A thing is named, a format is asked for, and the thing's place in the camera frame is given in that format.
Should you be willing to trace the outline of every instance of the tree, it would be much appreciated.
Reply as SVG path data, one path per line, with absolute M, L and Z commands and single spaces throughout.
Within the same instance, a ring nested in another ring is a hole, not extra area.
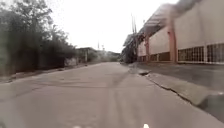
M 10 73 L 65 66 L 75 55 L 67 34 L 56 29 L 52 10 L 44 0 L 23 0 L 11 7 L 0 4 L 0 38 L 6 38 L 7 70 Z

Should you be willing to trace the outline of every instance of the overcast sky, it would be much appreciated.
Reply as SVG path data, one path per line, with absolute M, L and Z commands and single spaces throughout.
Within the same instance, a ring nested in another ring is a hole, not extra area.
M 69 43 L 95 49 L 99 43 L 101 49 L 104 45 L 107 51 L 121 52 L 127 35 L 132 33 L 131 15 L 139 30 L 161 4 L 177 1 L 46 0 L 46 3 L 53 10 L 54 23 L 69 33 Z

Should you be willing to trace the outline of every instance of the wall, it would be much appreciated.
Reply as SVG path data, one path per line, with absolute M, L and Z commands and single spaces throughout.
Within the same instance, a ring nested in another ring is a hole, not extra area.
M 177 18 L 174 24 L 178 49 L 204 45 L 201 23 L 196 7 Z
M 224 0 L 202 0 L 198 8 L 206 44 L 224 43 Z
M 146 56 L 145 41 L 138 45 L 138 56 Z
M 149 38 L 150 42 L 150 54 L 158 54 L 163 52 L 169 52 L 169 37 L 167 33 L 167 27 L 163 28 L 153 36 Z

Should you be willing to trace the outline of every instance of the asphalt road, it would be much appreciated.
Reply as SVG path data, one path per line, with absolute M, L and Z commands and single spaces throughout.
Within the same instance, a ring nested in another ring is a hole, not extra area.
M 0 128 L 222 128 L 223 123 L 118 63 L 0 85 Z

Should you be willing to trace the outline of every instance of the building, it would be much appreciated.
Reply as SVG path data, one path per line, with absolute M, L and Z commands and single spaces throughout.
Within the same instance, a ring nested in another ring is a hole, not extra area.
M 180 0 L 164 4 L 138 32 L 141 61 L 224 63 L 224 1 Z

